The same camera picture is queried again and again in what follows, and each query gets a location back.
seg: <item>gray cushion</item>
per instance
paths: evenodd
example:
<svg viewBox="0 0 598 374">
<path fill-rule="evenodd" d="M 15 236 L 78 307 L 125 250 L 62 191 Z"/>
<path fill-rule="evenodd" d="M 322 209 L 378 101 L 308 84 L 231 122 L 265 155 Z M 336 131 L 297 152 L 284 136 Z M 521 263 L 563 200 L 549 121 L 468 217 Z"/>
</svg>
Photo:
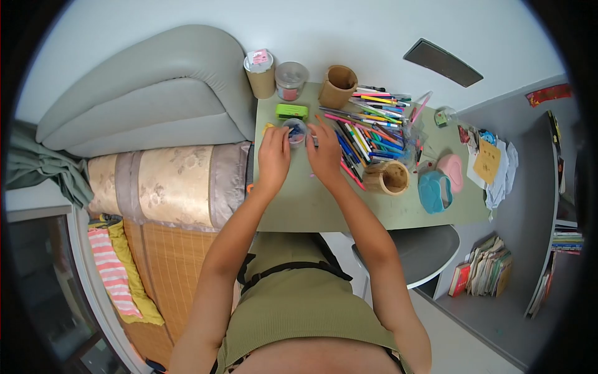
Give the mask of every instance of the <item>gray cushion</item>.
<svg viewBox="0 0 598 374">
<path fill-rule="evenodd" d="M 222 30 L 168 30 L 77 81 L 41 119 L 36 140 L 84 157 L 253 140 L 254 98 L 244 57 Z"/>
</svg>

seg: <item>wooden pen holder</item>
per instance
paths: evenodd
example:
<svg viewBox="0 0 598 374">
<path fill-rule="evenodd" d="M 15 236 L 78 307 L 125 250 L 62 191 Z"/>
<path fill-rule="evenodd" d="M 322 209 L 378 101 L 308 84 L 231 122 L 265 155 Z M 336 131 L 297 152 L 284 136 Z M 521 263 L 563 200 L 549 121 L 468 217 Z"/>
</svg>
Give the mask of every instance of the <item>wooden pen holder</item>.
<svg viewBox="0 0 598 374">
<path fill-rule="evenodd" d="M 369 192 L 398 196 L 409 187 L 409 171 L 399 161 L 373 163 L 365 168 L 363 180 Z"/>
<path fill-rule="evenodd" d="M 346 66 L 333 65 L 324 74 L 318 101 L 321 105 L 341 109 L 357 89 L 357 76 Z"/>
</svg>

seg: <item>striped towel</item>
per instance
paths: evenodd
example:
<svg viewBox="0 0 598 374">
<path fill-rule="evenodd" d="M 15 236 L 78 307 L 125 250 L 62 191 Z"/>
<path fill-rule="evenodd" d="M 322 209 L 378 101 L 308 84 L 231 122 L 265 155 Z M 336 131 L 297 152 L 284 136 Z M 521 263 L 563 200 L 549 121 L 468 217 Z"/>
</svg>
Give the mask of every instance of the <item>striped towel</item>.
<svg viewBox="0 0 598 374">
<path fill-rule="evenodd" d="M 91 243 L 96 268 L 100 272 L 104 287 L 110 294 L 114 306 L 120 314 L 143 318 L 133 302 L 127 271 L 114 252 L 108 229 L 89 229 L 87 236 Z"/>
</svg>

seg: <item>air vent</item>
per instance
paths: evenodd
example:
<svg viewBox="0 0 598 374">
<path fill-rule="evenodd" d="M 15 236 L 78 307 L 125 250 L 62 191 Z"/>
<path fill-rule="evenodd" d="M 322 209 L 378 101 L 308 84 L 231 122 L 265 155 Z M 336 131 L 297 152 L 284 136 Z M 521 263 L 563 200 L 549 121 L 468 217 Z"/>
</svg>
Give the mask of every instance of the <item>air vent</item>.
<svg viewBox="0 0 598 374">
<path fill-rule="evenodd" d="M 469 87 L 484 78 L 465 62 L 425 39 L 419 39 L 403 59 L 442 74 L 463 87 Z"/>
</svg>

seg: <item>desk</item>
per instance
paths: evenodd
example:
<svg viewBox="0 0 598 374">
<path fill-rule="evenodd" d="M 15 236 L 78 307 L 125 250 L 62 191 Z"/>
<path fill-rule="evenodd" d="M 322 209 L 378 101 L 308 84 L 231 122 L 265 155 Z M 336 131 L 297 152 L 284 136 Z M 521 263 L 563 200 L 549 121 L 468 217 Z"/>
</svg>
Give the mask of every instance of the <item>desk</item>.
<svg viewBox="0 0 598 374">
<path fill-rule="evenodd" d="M 318 109 L 319 83 L 306 83 L 301 96 L 289 104 L 304 105 L 309 109 L 309 122 L 318 124 L 315 114 L 319 114 L 326 123 L 333 121 L 324 118 Z M 255 125 L 255 154 L 262 141 L 262 130 L 267 122 L 280 126 L 275 109 L 279 103 L 286 103 L 277 95 L 270 99 L 259 100 Z M 434 123 L 435 110 L 425 108 L 420 118 L 428 140 L 424 153 L 443 156 L 456 153 L 463 161 L 463 190 L 455 194 L 453 204 L 444 212 L 428 214 L 423 209 L 417 193 L 417 174 L 410 174 L 410 185 L 400 196 L 385 196 L 361 190 L 344 171 L 357 194 L 370 207 L 387 230 L 408 229 L 412 227 L 437 226 L 442 224 L 466 224 L 488 219 L 490 211 L 484 204 L 484 192 L 466 177 L 468 160 L 467 147 L 459 141 L 459 131 L 449 126 L 443 129 Z M 317 177 L 310 178 L 311 166 L 304 147 L 291 150 L 291 168 L 280 192 L 270 203 L 262 216 L 258 231 L 269 232 L 346 232 L 347 224 L 330 192 Z M 254 181 L 259 179 L 257 157 L 254 158 Z"/>
</svg>

